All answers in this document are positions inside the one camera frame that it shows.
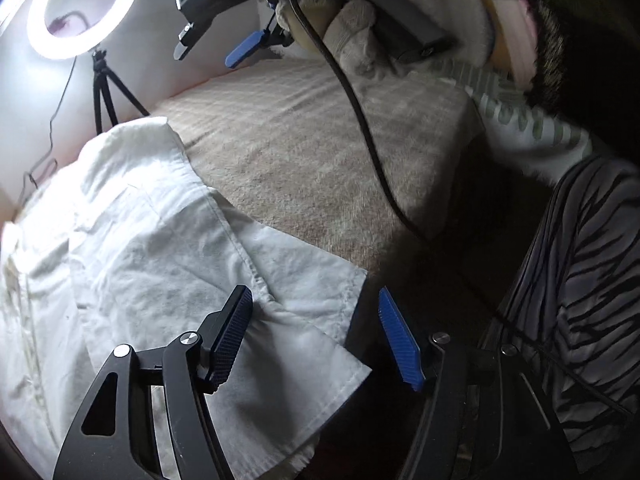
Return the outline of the dark sleeved right forearm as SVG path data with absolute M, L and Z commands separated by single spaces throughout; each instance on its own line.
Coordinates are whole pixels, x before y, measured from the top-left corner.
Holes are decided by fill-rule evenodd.
M 612 0 L 516 1 L 523 49 L 509 47 L 499 23 L 491 65 L 523 85 L 529 106 L 586 129 L 598 151 L 638 162 L 638 30 Z

